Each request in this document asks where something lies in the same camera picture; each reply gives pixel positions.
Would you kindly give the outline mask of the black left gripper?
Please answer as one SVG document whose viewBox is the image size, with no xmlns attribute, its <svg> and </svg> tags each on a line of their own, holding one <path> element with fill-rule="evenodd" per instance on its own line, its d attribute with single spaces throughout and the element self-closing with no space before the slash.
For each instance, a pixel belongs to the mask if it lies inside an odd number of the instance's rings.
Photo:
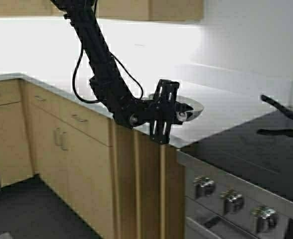
<svg viewBox="0 0 293 239">
<path fill-rule="evenodd" d="M 149 136 L 158 144 L 168 144 L 171 126 L 186 122 L 187 111 L 194 110 L 186 103 L 176 102 L 178 88 L 179 82 L 161 79 L 148 108 Z"/>
</svg>

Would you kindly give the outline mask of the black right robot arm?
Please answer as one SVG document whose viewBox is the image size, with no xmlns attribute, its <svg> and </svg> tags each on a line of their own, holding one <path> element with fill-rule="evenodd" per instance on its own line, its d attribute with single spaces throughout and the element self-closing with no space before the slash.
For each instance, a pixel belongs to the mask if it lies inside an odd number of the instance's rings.
<svg viewBox="0 0 293 239">
<path fill-rule="evenodd" d="M 274 108 L 276 108 L 278 111 L 280 111 L 283 115 L 285 115 L 286 117 L 288 117 L 289 119 L 293 120 L 293 111 L 290 110 L 289 108 L 281 105 L 279 102 L 275 101 L 274 99 L 266 96 L 266 95 L 260 95 L 260 99 L 273 106 Z"/>
</svg>

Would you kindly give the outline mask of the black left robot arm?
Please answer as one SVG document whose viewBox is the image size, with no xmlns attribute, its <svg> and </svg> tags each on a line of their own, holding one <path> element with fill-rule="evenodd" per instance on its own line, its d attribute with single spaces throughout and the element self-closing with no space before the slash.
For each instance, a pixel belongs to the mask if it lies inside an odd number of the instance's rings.
<svg viewBox="0 0 293 239">
<path fill-rule="evenodd" d="M 191 121 L 194 108 L 177 101 L 179 82 L 159 80 L 153 98 L 136 98 L 123 80 L 117 57 L 109 51 L 96 19 L 95 0 L 54 0 L 64 12 L 81 42 L 94 76 L 89 84 L 97 98 L 118 125 L 132 129 L 149 123 L 149 136 L 159 144 L 168 144 L 173 125 Z"/>
</svg>

